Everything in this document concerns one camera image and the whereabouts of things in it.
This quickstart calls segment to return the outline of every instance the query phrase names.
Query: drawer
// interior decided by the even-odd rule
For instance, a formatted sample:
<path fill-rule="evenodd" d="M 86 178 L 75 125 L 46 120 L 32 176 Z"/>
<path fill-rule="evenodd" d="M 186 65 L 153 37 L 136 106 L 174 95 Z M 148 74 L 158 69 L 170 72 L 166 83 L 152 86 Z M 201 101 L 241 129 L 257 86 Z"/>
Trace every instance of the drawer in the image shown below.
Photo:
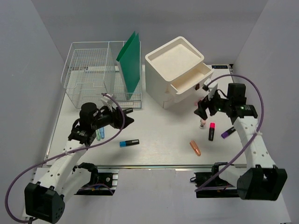
<path fill-rule="evenodd" d="M 196 91 L 195 86 L 199 84 L 202 87 L 204 82 L 212 76 L 213 72 L 214 70 L 206 64 L 200 63 L 172 81 L 168 86 L 168 91 L 174 96 L 174 102 L 178 103 L 193 94 Z"/>

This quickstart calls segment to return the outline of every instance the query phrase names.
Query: wire basket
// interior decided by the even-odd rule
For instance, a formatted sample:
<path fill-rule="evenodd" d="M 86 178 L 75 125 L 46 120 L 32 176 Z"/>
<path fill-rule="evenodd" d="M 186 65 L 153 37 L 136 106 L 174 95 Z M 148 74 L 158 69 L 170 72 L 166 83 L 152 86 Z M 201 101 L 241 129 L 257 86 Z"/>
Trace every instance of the wire basket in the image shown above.
<path fill-rule="evenodd" d="M 116 65 L 116 58 L 125 42 L 74 42 L 65 62 L 61 83 L 78 109 L 93 102 L 102 107 L 101 93 L 114 94 L 123 108 L 141 108 L 141 81 L 134 93 L 126 93 Z"/>

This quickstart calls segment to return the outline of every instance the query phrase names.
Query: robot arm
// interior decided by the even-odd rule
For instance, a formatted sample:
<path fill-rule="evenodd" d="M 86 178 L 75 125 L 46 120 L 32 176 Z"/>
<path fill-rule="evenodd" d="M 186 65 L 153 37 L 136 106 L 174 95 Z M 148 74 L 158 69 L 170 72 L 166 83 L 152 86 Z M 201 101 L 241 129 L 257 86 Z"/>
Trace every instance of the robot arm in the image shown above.
<path fill-rule="evenodd" d="M 104 97 L 104 106 L 100 109 L 94 103 L 86 103 L 81 107 L 80 118 L 77 119 L 68 137 L 62 153 L 66 156 L 57 159 L 50 170 L 36 183 L 29 183 L 25 188 L 25 209 L 30 216 L 50 223 L 56 223 L 63 214 L 65 203 L 83 186 L 96 184 L 98 170 L 90 163 L 77 164 L 87 149 L 69 154 L 76 148 L 88 147 L 96 138 L 96 130 L 111 125 L 120 129 L 121 112 L 114 109 L 112 102 Z M 124 110 L 125 127 L 134 120 L 126 114 L 133 109 Z"/>
<path fill-rule="evenodd" d="M 198 109 L 194 111 L 202 119 L 207 119 L 206 109 L 210 115 L 225 112 L 231 119 L 243 147 L 256 133 L 258 124 L 257 112 L 253 105 L 246 104 L 244 84 L 231 83 L 228 85 L 228 95 L 221 98 L 217 92 L 217 83 L 206 80 L 204 90 L 208 95 L 198 102 Z M 277 200 L 287 179 L 285 169 L 277 168 L 270 157 L 261 135 L 257 135 L 245 151 L 247 171 L 235 166 L 229 166 L 219 178 L 237 187 L 241 199 L 247 200 Z"/>

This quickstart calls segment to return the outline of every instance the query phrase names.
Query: white wall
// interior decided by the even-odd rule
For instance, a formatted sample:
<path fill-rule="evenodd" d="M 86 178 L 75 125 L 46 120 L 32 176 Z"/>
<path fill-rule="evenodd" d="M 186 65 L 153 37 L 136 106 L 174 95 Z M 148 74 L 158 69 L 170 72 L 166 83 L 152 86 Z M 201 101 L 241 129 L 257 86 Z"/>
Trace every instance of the white wall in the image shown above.
<path fill-rule="evenodd" d="M 298 8 L 296 0 L 269 0 L 234 65 L 236 74 L 252 79 L 261 90 L 263 138 L 274 161 L 288 173 L 283 196 L 294 224 L 299 224 Z M 252 88 L 247 95 L 259 105 Z"/>
<path fill-rule="evenodd" d="M 142 54 L 184 36 L 207 63 L 234 63 L 267 0 L 32 0 L 65 60 L 72 42 L 122 41 Z"/>
<path fill-rule="evenodd" d="M 63 95 L 63 60 L 30 0 L 2 0 L 0 7 L 0 217 L 10 182 L 41 161 Z M 18 181 L 10 195 L 12 212 L 20 217 L 24 188 L 33 172 Z"/>

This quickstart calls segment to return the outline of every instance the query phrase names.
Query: white box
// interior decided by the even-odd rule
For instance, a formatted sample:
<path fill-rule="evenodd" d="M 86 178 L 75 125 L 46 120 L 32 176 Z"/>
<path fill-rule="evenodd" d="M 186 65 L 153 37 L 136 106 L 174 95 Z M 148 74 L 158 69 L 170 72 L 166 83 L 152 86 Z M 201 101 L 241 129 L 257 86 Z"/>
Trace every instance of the white box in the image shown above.
<path fill-rule="evenodd" d="M 193 94 L 213 69 L 202 61 L 204 56 L 179 36 L 145 56 L 146 92 L 163 108 Z"/>

